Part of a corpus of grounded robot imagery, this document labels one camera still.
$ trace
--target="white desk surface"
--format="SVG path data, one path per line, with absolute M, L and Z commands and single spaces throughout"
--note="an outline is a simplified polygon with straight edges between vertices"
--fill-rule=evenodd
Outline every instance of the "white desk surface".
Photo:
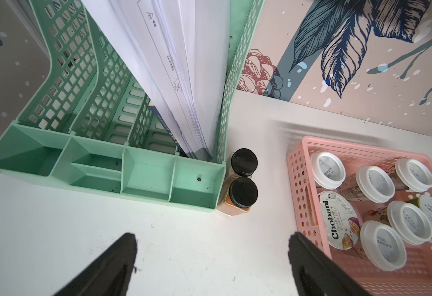
M 0 175 L 0 295 L 57 292 L 125 232 L 138 239 L 128 295 L 297 295 L 285 155 L 308 134 L 432 158 L 431 137 L 237 91 L 228 152 L 244 147 L 259 158 L 259 199 L 249 213 L 229 217 Z

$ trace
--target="pink plastic basket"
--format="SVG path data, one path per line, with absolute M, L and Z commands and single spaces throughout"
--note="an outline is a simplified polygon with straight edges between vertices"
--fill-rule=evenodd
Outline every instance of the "pink plastic basket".
M 304 137 L 302 143 L 287 156 L 296 225 L 299 231 L 371 294 L 432 295 L 432 240 L 419 246 L 405 244 L 407 264 L 402 269 L 390 272 L 382 271 L 368 260 L 349 256 L 344 251 L 328 245 L 318 200 L 318 193 L 325 189 L 317 189 L 314 182 L 311 182 L 314 176 L 309 156 L 317 151 L 328 151 L 338 156 L 346 168 L 347 176 L 355 173 L 363 165 L 389 169 L 399 158 L 415 158 L 432 172 L 432 160 L 424 154 L 312 136 Z M 426 194 L 432 196 L 432 188 Z M 392 200 L 406 201 L 416 198 L 417 195 L 402 191 L 397 192 Z M 370 201 L 356 201 L 351 204 L 358 214 L 361 225 L 365 211 L 382 206 Z

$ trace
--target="paper document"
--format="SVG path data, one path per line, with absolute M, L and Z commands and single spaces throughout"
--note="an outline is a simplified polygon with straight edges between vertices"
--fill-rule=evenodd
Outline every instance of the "paper document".
M 83 0 L 188 157 L 211 160 L 230 0 Z

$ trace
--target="green plastic file organizer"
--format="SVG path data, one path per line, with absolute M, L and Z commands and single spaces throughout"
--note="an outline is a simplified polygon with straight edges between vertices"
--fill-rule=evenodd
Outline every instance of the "green plastic file organizer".
M 31 0 L 50 72 L 0 138 L 0 173 L 43 186 L 212 210 L 231 100 L 263 0 L 233 1 L 213 162 L 180 157 L 150 99 L 78 0 Z

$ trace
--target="wall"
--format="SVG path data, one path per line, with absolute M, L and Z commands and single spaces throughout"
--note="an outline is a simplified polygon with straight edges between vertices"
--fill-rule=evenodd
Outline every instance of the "wall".
M 266 1 L 238 89 L 432 136 L 432 1 Z
M 48 75 L 50 61 L 0 0 L 0 135 Z

